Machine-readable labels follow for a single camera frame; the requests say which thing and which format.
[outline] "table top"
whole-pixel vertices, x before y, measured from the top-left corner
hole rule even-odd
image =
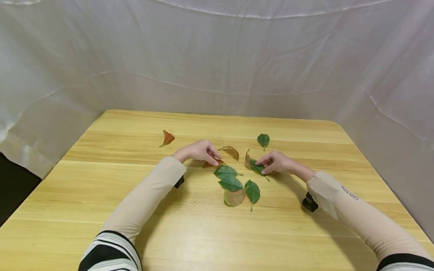
[[[165,147],[162,130],[176,139]],[[375,270],[370,249],[324,211],[306,211],[305,184],[290,175],[271,181],[244,167],[264,155],[259,134],[314,170],[324,170],[409,231],[434,246],[345,131],[330,121],[110,110],[99,117],[0,228],[2,270],[76,270],[115,207],[165,156],[207,138],[235,147],[223,160],[261,198],[250,212],[223,202],[215,168],[186,162],[185,183],[172,189],[137,237],[145,270]]]

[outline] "striped shirt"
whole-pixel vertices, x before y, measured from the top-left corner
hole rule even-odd
[[[142,271],[133,244],[122,234],[103,231],[83,255],[79,271]],[[434,262],[413,254],[393,254],[384,258],[377,271],[434,271]]]

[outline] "black and white stripes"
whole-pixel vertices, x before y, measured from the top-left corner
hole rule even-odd
[[[104,231],[98,234],[83,255],[79,271],[142,271],[133,244],[122,234]]]

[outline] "red leaf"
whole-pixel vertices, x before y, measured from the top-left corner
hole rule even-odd
[[[252,166],[250,165],[251,158],[248,155],[249,151],[250,151],[250,149],[248,149],[247,152],[246,152],[246,158],[244,159],[244,165],[246,166],[246,168],[252,170]]]
[[[223,162],[223,160],[216,159],[216,161],[218,162],[219,166],[221,166],[221,165],[226,165],[227,166],[227,164],[225,162]],[[213,167],[213,166],[214,165],[211,165],[210,163],[205,162],[205,164],[202,166],[202,168]]]
[[[245,189],[240,189],[236,192],[225,190],[223,194],[224,202],[226,202],[227,205],[230,205],[232,207],[237,207],[238,205],[240,205],[245,198],[246,198]]]
[[[234,149],[234,147],[232,146],[224,146],[223,148],[220,148],[218,150],[224,150],[225,152],[227,152],[228,154],[232,155],[232,157],[234,157],[237,161],[240,160],[240,154],[238,153],[238,151],[236,149]]]
[[[163,134],[164,134],[164,142],[163,144],[160,145],[160,148],[169,145],[170,143],[172,143],[172,141],[175,140],[175,137],[171,133],[167,132],[166,130],[163,130]]]

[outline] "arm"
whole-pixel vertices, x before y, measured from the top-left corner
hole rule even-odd
[[[333,218],[344,223],[370,247],[381,261],[393,254],[408,253],[432,260],[426,250],[390,218],[349,192],[335,178],[312,169],[274,151],[259,159],[257,164],[273,171],[298,176],[318,205]]]
[[[151,173],[122,200],[102,227],[102,231],[119,232],[134,244],[135,237],[160,201],[185,173],[186,169],[182,163],[188,159],[195,159],[205,160],[214,165],[218,164],[208,152],[221,158],[216,148],[208,140],[200,140],[181,148],[170,157],[163,158]]]
[[[110,215],[84,253],[79,271],[141,271],[134,241],[142,226],[184,174],[183,162],[196,159],[218,165],[213,157],[221,158],[208,140],[200,140],[163,158]]]

